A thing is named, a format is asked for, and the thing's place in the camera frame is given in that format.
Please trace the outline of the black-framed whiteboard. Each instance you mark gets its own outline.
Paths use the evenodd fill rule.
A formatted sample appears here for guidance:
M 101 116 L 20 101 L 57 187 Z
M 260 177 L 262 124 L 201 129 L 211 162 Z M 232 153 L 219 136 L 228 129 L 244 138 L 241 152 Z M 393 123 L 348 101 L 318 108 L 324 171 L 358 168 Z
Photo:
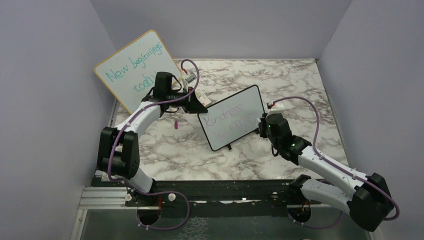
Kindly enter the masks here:
M 259 128 L 265 113 L 259 86 L 251 85 L 206 108 L 197 118 L 209 147 L 216 152 Z

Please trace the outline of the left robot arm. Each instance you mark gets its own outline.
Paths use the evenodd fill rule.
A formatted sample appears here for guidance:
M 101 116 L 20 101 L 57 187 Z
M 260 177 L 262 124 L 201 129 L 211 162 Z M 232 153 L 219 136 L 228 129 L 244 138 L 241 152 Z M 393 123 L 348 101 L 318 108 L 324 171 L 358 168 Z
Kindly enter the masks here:
M 128 183 L 138 191 L 144 205 L 157 200 L 152 188 L 154 179 L 140 169 L 139 138 L 159 120 L 169 107 L 180 107 L 188 114 L 205 114 L 207 108 L 198 100 L 194 88 L 178 92 L 172 89 L 174 75 L 160 71 L 154 87 L 142 99 L 138 109 L 116 127 L 104 127 L 100 133 L 96 167 L 112 182 Z

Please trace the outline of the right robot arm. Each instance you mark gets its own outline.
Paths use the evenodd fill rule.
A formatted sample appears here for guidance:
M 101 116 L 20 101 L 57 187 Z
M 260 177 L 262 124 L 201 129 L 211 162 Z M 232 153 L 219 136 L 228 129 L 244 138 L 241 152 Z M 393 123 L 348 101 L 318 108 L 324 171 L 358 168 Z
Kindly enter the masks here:
M 300 204 L 313 200 L 334 207 L 362 229 L 373 232 L 396 209 L 385 179 L 367 175 L 326 157 L 309 141 L 292 134 L 288 121 L 280 113 L 263 113 L 258 123 L 259 135 L 269 139 L 272 154 L 309 169 L 327 184 L 301 175 L 289 185 L 289 199 Z

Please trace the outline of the wood-framed whiteboard with writing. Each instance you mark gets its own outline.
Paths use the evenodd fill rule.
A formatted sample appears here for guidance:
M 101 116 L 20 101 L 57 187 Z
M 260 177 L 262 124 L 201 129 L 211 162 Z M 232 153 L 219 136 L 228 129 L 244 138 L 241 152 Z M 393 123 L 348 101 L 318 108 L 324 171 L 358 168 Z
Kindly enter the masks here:
M 155 85 L 158 72 L 172 73 L 178 79 L 183 75 L 154 30 L 144 33 L 94 67 L 94 73 L 130 114 Z

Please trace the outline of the small green white box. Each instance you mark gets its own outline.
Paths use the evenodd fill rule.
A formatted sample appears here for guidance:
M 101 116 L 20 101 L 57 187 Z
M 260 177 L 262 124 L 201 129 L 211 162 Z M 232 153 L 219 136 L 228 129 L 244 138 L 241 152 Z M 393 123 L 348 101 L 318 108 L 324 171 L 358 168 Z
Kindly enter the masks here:
M 195 94 L 197 99 L 204 107 L 208 107 L 212 104 L 212 101 L 206 96 L 206 94 L 201 89 L 197 89 L 195 91 Z

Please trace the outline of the black metal base rail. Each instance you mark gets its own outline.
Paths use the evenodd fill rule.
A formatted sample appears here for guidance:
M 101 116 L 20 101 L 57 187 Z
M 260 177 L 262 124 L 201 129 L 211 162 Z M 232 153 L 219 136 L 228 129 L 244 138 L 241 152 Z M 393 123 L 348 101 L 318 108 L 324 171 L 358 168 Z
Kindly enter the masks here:
M 137 210 L 163 218 L 287 217 L 288 209 L 306 202 L 295 196 L 290 179 L 277 180 L 158 180 L 158 196 L 136 193 L 119 182 L 94 177 L 89 190 L 101 209 Z

